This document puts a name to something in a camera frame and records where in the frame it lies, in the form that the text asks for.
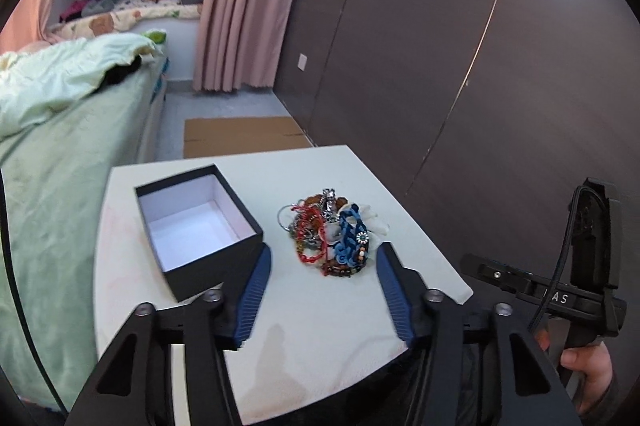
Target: metal bolt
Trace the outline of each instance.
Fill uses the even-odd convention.
[[[431,303],[440,303],[444,300],[444,294],[437,289],[429,289],[427,291],[427,300]]]
[[[209,303],[222,300],[222,291],[220,289],[209,289],[202,295],[202,299]]]
[[[498,303],[495,306],[495,313],[498,316],[511,316],[513,314],[513,307],[508,303]]]
[[[154,311],[154,306],[151,303],[142,303],[136,308],[136,316],[148,316]]]

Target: hand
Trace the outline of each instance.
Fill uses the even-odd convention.
[[[549,348],[549,333],[541,330],[536,340],[542,350]],[[582,401],[578,405],[580,415],[587,413],[605,394],[613,379],[613,365],[607,345],[568,348],[562,352],[560,364],[574,372],[582,372],[586,379],[582,392]]]

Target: floor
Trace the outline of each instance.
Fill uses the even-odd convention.
[[[289,112],[268,88],[215,94],[167,93],[160,122],[156,160],[172,161],[182,158],[184,121],[187,119],[287,115]]]

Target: cable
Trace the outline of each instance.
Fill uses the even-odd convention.
[[[65,419],[68,417],[69,412],[65,408],[65,404],[62,402],[60,395],[56,391],[56,388],[53,386],[51,379],[49,378],[49,374],[47,374],[47,370],[45,370],[44,365],[42,364],[42,360],[38,355],[38,351],[36,350],[36,345],[33,343],[33,338],[31,337],[31,331],[29,330],[29,325],[27,324],[27,318],[24,315],[24,309],[22,308],[22,302],[20,301],[20,294],[18,292],[18,284],[15,281],[15,273],[14,273],[14,263],[11,259],[11,243],[9,240],[9,218],[6,212],[6,197],[4,194],[4,179],[2,178],[2,171],[0,171],[0,244],[2,245],[2,258],[4,259],[4,270],[6,271],[6,278],[9,282],[9,290],[11,291],[11,297],[14,300],[15,311],[18,314],[18,319],[20,320],[20,327],[22,328],[22,333],[24,334],[24,338],[27,341],[27,345],[29,346],[29,351],[31,352],[31,356],[33,357],[33,361],[36,362],[40,375],[44,382],[47,384],[47,388],[51,392],[53,399],[55,399],[62,415],[64,415]]]
[[[533,314],[531,321],[529,322],[529,332],[533,333],[538,328],[540,324],[540,320],[542,316],[544,316],[546,308],[548,307],[551,299],[554,294],[556,294],[556,289],[558,288],[558,284],[560,282],[560,277],[562,276],[562,271],[564,271],[564,266],[566,265],[566,260],[569,258],[569,246],[571,245],[571,238],[575,225],[575,218],[578,212],[578,201],[580,200],[580,195],[583,193],[589,193],[593,195],[598,202],[598,205],[603,211],[607,210],[607,205],[604,200],[600,196],[600,194],[592,189],[589,186],[578,186],[574,191],[574,197],[571,200],[571,209],[569,211],[569,218],[566,222],[566,229],[564,229],[564,238],[562,239],[562,248],[560,249],[560,256],[558,257],[558,262],[556,263],[556,269],[554,271],[553,276],[551,276],[551,281],[549,283],[549,287],[545,293],[545,297],[542,301],[540,301],[540,305],[536,309],[536,312]]]

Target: wall socket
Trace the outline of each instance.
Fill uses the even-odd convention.
[[[298,60],[298,68],[300,70],[302,70],[303,72],[305,71],[305,68],[306,68],[306,56],[305,56],[305,54],[300,54],[300,59]]]

